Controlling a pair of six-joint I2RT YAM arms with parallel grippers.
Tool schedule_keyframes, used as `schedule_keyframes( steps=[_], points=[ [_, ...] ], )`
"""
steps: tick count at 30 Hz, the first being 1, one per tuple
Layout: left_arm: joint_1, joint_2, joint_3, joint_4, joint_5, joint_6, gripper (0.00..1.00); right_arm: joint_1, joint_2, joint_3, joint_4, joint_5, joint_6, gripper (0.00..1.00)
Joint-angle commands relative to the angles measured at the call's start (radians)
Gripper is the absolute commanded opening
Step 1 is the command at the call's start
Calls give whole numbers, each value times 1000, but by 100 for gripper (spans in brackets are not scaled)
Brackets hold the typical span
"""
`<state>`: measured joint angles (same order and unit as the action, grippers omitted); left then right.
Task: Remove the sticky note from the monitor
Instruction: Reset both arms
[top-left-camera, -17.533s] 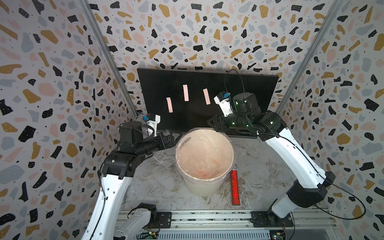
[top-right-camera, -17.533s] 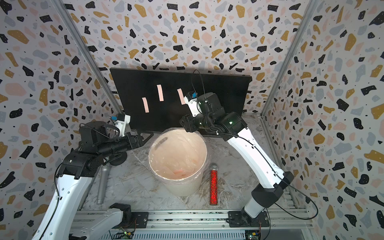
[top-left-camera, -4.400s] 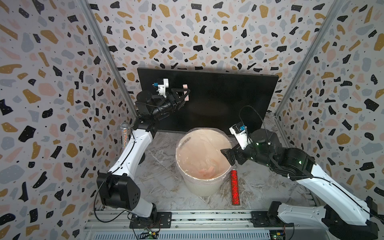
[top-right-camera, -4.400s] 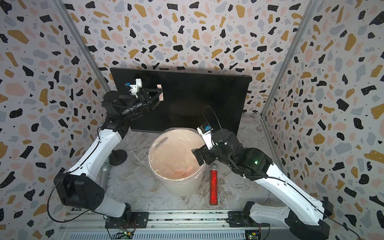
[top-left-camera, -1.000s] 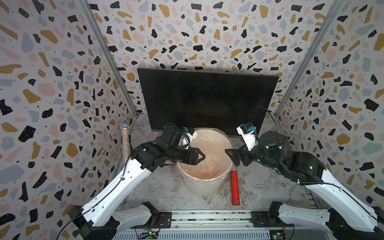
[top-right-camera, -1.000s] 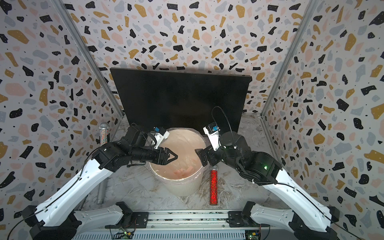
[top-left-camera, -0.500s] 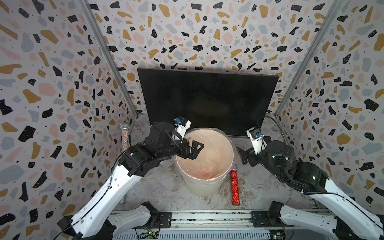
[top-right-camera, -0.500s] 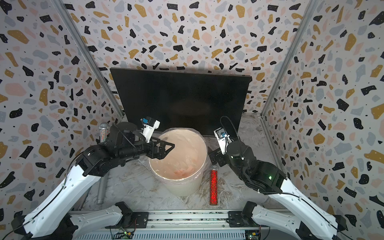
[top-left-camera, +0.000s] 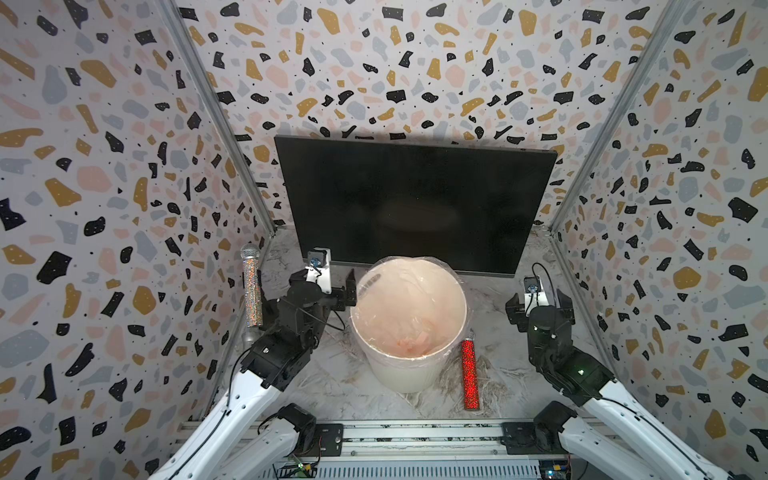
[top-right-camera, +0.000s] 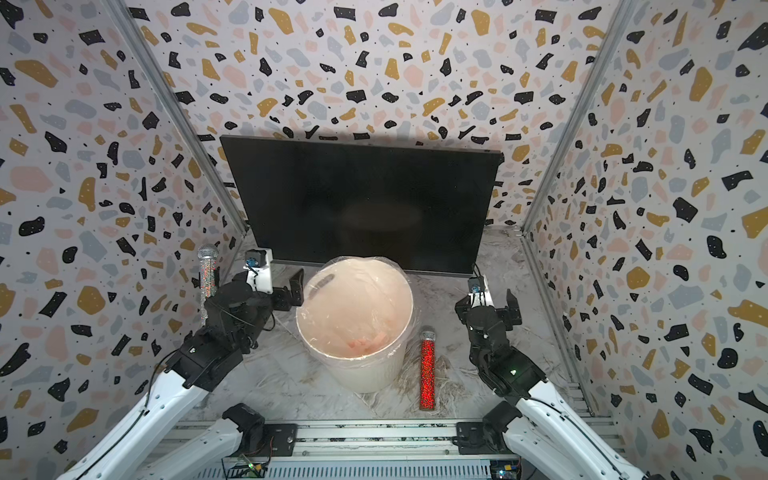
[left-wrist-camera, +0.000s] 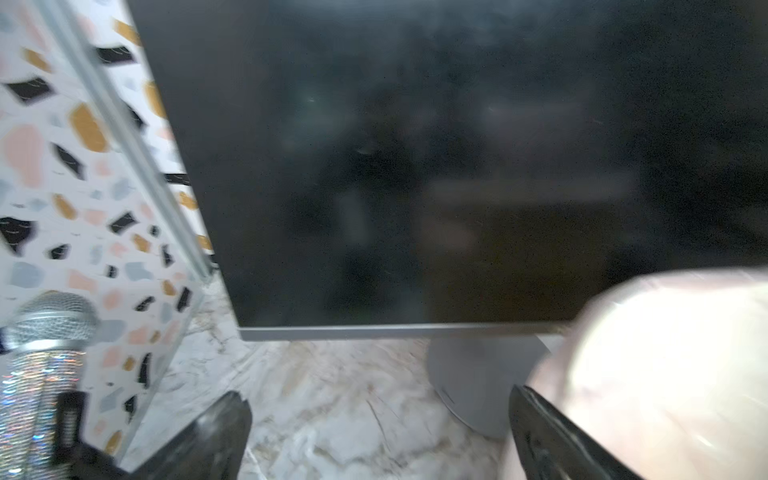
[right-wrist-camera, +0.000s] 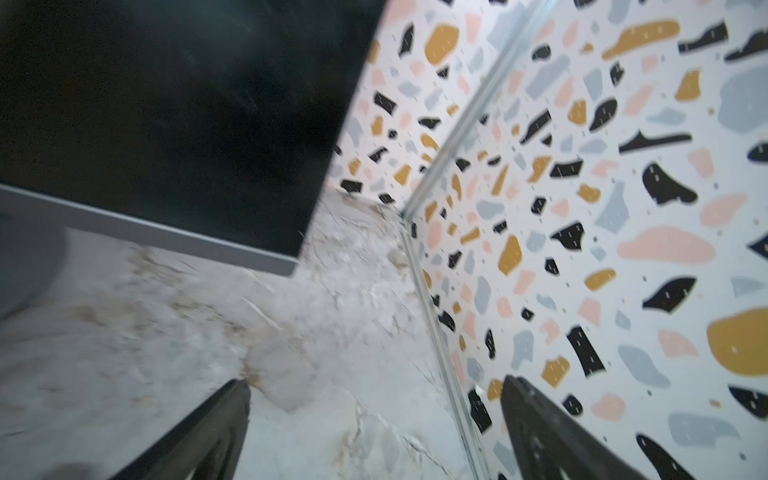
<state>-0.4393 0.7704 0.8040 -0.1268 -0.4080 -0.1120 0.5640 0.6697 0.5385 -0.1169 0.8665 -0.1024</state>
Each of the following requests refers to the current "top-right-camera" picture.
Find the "pink sticky note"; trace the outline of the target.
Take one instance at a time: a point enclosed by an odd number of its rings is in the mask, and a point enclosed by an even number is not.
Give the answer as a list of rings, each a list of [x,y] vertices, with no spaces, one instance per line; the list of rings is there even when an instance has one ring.
[[[390,342],[389,336],[384,333],[379,333],[373,338],[362,337],[352,339],[346,343],[348,347],[347,356],[355,358],[371,355],[386,347]]]

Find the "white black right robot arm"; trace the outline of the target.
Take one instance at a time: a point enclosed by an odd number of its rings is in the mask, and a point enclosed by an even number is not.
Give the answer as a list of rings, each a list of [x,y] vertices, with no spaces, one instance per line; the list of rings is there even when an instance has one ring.
[[[502,399],[483,418],[484,443],[522,457],[550,479],[659,479],[624,459],[560,395],[544,371],[513,347],[507,333],[522,323],[515,296],[494,305],[490,292],[469,281],[455,305],[480,380]]]

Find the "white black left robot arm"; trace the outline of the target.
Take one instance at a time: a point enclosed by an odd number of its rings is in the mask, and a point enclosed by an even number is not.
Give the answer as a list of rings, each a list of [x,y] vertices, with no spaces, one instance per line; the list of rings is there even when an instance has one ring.
[[[258,347],[260,334],[275,327],[274,314],[303,303],[304,272],[274,287],[267,269],[247,269],[206,294],[203,326],[164,357],[147,392],[81,460],[66,479],[186,479],[214,461],[236,457],[247,469],[259,459],[289,456],[293,424],[270,426],[251,407],[238,403],[201,434],[161,458],[147,459],[177,423]]]

